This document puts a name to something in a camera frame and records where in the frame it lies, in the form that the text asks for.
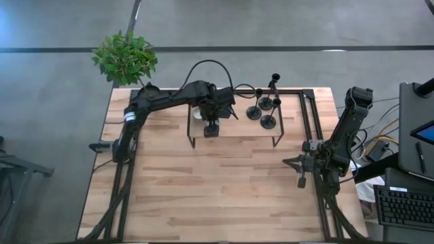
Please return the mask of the grey metal side table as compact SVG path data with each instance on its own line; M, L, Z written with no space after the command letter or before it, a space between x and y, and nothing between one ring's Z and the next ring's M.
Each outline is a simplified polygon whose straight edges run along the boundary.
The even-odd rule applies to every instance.
M10 202L0 216L0 244L8 244L12 238L18 212L33 174L40 173L44 177L52 177L54 173L52 167L45 167L7 154L3 148L4 142L4 137L0 136L0 196L4 190L3 183L7 182L9 188L5 197L9 197Z

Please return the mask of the black pen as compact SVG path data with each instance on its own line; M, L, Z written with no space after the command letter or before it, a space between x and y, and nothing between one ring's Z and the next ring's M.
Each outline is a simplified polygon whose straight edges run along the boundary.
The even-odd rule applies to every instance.
M427 170L426 170L426 166L425 166L425 159L424 159L424 155L423 155L423 151L422 151L422 145L420 142L416 143L416 150L418 152L418 158L420 161L420 168L423 174L426 174Z

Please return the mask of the tall black candlestick holder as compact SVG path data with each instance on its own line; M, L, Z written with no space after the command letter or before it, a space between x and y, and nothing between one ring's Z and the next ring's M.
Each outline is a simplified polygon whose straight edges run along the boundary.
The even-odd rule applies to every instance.
M273 100L271 95L277 96L276 83L280 80L280 74L273 73L271 76L271 81L269 82L268 88L269 92L266 97L260 98L258 105L262 110L271 110L273 107Z

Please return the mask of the white plastic bag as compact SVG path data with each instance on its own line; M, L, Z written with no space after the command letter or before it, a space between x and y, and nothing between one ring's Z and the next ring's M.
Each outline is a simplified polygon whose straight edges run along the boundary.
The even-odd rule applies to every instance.
M356 183L355 185L359 200L374 203L376 201L374 196L374 185L384 186L384 184L385 181L381 176L368 179L361 183Z

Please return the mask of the black desk edge bar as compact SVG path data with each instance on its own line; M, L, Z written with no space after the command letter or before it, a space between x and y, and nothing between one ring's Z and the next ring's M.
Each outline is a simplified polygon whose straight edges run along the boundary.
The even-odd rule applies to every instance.
M399 154L389 155L377 162L358 167L353 171L356 184L384 175L387 168L399 169Z

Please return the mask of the tablet with blue screen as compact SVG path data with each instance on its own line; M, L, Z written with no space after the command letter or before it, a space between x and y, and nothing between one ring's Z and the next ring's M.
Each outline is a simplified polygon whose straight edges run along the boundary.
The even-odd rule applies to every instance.
M434 145L434 120L413 129L410 135L423 142Z

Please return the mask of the wooden shelf riser, black legs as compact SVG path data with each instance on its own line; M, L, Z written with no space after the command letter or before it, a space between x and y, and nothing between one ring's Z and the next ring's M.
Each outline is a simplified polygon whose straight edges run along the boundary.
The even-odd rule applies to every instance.
M283 117L281 114L281 106L275 109L273 116L276 118L276 126L273 129L265 129L260 124L260 119L251 120L246 115L246 110L250 106L254 106L253 102L247 99L236 97L236 104L233 109L236 112L239 120L236 120L232 115L229 119L219 119L216 124L219 125L219 136L215 138L205 138L203 128L208 124L202 119L195 119L192 111L194 108L188 107L188 119L186 134L192 148L195 148L196 139L205 138L207 141L216 138L270 138L273 147L276 147L284 135ZM262 116L269 115L272 111L261 110Z

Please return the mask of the black plant pot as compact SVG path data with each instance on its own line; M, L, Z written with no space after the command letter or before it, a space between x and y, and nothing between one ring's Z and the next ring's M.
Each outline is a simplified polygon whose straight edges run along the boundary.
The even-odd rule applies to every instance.
M162 95L161 90L151 83L147 83L143 88L141 88L136 98L142 98L147 100L155 100L158 99Z

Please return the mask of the black power adapter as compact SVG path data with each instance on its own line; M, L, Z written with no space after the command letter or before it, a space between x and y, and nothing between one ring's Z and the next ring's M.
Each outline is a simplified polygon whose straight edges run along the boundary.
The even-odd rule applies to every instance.
M369 153L366 155L366 159L370 162L376 162L382 159L383 155L389 149L389 142L384 140L377 141Z

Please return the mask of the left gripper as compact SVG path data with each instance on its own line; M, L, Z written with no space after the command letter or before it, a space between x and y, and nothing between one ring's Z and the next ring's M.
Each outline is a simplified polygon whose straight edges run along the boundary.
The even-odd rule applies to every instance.
M218 120L218 100L216 98L203 98L198 101L199 112L201 119L207 121L209 125L203 128L203 135L205 138L215 138L219 136L220 127L216 124ZM229 105L230 113L239 120L232 105Z

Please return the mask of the black aluminium table frame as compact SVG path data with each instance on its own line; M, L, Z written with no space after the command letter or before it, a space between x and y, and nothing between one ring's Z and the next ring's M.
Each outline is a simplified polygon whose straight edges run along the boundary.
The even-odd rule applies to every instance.
M317 179L297 187L282 160L306 139L328 137L336 122L330 88L282 88L284 135L187 138L188 107L152 113L135 160L96 158L78 244L282 244L346 239L317 197Z

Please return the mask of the green leafy plant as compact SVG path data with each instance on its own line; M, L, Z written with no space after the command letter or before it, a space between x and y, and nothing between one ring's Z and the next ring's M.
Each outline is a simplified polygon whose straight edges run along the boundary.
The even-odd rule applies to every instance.
M93 50L92 62L108 82L126 86L141 85L143 77L150 79L158 59L153 46L144 37L119 31L106 37Z

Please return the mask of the black monitor stand pole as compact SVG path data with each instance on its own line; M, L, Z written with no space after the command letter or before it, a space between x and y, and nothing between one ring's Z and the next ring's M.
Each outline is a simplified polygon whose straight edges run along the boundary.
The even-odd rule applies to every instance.
M434 92L434 77L423 84L413 83L412 85L414 93L417 96L421 98L429 98Z

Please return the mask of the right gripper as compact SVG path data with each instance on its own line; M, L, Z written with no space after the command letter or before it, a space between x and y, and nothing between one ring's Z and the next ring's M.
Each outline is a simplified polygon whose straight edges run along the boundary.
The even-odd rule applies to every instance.
M326 161L328 152L324 140L308 140L302 144L302 151L304 155L298 155L294 158L283 159L282 162L293 169L303 169L306 167L307 171L315 173L323 173L326 168ZM297 187L305 188L306 177L303 170L299 171L299 178Z

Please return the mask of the black computer keyboard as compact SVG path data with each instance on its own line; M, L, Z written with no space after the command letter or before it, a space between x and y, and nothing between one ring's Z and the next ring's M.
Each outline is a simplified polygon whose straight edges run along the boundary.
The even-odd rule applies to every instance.
M374 185L374 197L380 225L434 232L434 191Z

